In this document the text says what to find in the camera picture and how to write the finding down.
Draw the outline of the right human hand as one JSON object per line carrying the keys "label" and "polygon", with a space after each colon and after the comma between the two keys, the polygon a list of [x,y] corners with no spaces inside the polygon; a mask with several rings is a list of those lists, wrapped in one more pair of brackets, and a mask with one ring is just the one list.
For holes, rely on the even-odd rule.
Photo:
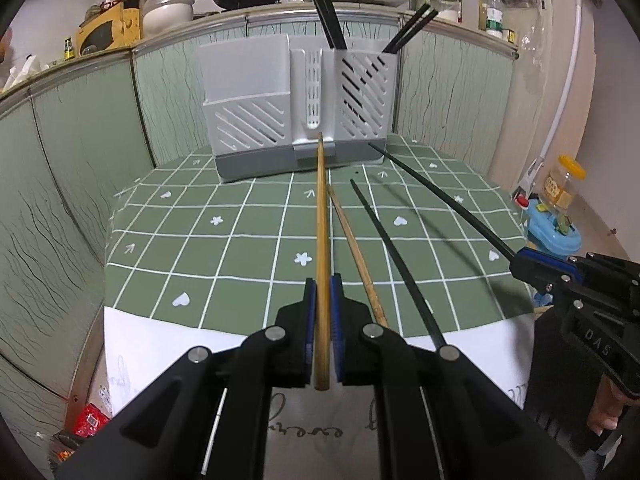
{"label": "right human hand", "polygon": [[636,401],[627,398],[610,378],[602,376],[587,418],[587,426],[597,436],[605,431],[613,431],[620,422],[624,408],[634,404]]}

